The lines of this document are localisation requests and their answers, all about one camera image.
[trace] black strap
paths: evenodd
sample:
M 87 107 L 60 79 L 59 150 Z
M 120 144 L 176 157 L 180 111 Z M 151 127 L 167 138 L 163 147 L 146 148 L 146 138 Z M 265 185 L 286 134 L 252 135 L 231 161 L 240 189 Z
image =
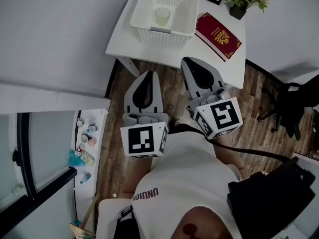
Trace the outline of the black strap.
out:
M 124 219 L 124 217 L 129 214 L 131 214 L 132 217 Z M 133 206 L 125 208 L 122 211 L 121 216 L 122 217 L 118 219 L 116 224 L 114 239 L 141 239 L 139 226 L 133 213 Z

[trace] glass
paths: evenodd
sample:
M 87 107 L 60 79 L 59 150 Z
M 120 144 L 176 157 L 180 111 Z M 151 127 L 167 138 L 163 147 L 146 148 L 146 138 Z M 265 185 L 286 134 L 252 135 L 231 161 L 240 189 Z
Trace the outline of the glass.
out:
M 160 26 L 165 26 L 168 23 L 170 11 L 167 8 L 161 7 L 155 11 L 155 15 L 157 24 Z

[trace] white plastic basket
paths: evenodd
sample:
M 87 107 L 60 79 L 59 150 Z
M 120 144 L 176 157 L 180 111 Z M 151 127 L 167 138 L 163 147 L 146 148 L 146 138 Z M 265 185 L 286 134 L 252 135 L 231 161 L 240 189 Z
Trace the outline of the white plastic basket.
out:
M 165 27 L 156 23 L 155 10 L 165 7 L 170 18 Z M 195 34 L 198 0 L 139 0 L 131 18 L 142 43 L 182 48 Z

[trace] chair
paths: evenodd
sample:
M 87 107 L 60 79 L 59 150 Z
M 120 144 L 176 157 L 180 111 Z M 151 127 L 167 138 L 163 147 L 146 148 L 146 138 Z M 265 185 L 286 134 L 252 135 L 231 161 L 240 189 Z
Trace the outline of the chair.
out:
M 267 89 L 262 89 L 262 92 L 268 95 L 275 107 L 263 117 L 257 117 L 257 120 L 262 121 L 276 113 L 276 127 L 271 129 L 271 132 L 278 131 L 280 122 L 286 128 L 290 138 L 295 134 L 296 139 L 299 140 L 301 137 L 299 122 L 304 115 L 305 107 L 314 107 L 319 103 L 319 75 L 303 85 L 286 83 L 279 86 L 277 90 L 276 100 Z

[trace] white t-shirt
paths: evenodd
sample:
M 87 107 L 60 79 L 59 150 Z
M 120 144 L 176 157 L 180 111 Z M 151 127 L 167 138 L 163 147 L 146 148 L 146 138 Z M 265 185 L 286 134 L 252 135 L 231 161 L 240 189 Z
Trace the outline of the white t-shirt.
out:
M 197 206 L 211 209 L 232 237 L 241 239 L 226 202 L 228 183 L 233 181 L 238 182 L 235 173 L 216 158 L 213 145 L 204 136 L 195 132 L 170 134 L 164 155 L 154 158 L 150 173 L 139 182 L 131 200 L 101 202 L 105 206 L 99 206 L 97 239 L 113 239 L 114 223 L 129 202 L 141 239 L 171 238 L 182 217 Z

